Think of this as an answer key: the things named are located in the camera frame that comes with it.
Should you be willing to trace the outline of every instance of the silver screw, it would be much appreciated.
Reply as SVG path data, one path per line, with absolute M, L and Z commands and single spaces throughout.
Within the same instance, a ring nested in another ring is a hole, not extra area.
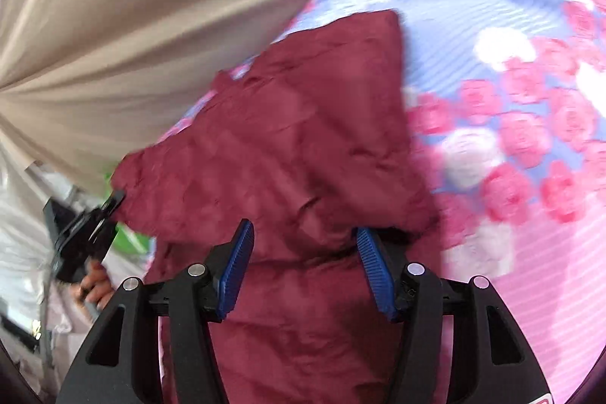
M 473 278 L 473 284 L 475 284 L 480 289 L 486 289 L 490 286 L 490 281 L 486 279 L 484 276 L 476 276 Z
M 425 273 L 425 268 L 423 267 L 423 265 L 417 264 L 416 262 L 408 264 L 408 267 L 406 269 L 413 276 L 420 276 L 421 274 Z
M 187 274 L 190 276 L 202 276 L 206 272 L 206 266 L 203 264 L 193 264 L 187 268 Z
M 126 279 L 126 281 L 122 284 L 122 288 L 124 288 L 126 291 L 132 291 L 134 290 L 137 286 L 139 286 L 139 280 L 136 277 L 129 277 L 128 279 Z

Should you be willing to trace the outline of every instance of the ribbed blue rubber pad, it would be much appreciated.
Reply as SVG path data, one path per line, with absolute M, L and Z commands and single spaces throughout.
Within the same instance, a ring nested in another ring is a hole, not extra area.
M 254 244 L 255 229 L 250 221 L 246 221 L 235 247 L 231 250 L 227 267 L 219 280 L 217 315 L 222 319 L 226 318 L 227 314 L 236 306 L 237 295 L 240 293 Z
M 392 276 L 368 228 L 358 228 L 356 241 L 377 307 L 389 321 L 392 321 L 396 317 Z

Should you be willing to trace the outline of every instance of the green object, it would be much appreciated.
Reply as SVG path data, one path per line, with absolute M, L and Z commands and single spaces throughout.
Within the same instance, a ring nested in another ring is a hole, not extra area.
M 111 174 L 105 176 L 105 183 L 107 183 L 107 197 L 111 194 L 110 185 Z M 150 251 L 150 238 L 142 235 L 141 233 L 135 233 L 124 223 L 118 223 L 116 227 L 116 238 L 113 241 L 112 246 L 128 255 L 147 255 Z

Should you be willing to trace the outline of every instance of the red and white label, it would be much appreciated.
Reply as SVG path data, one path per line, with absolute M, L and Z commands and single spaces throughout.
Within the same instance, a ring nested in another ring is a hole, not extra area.
M 539 397 L 528 404 L 553 404 L 553 397 L 551 394 L 545 394 L 543 397 Z

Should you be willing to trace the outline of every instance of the maroon fabric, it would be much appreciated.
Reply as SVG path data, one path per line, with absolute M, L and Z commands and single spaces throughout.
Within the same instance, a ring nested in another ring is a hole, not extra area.
M 378 313 L 350 231 L 422 232 L 436 217 L 408 164 L 401 74 L 392 11 L 292 34 L 116 169 L 118 219 L 158 238 L 147 282 L 204 260 L 242 217 L 255 225 L 236 309 L 211 328 L 232 404 L 380 402 L 399 328 Z M 166 326 L 162 338 L 176 402 Z

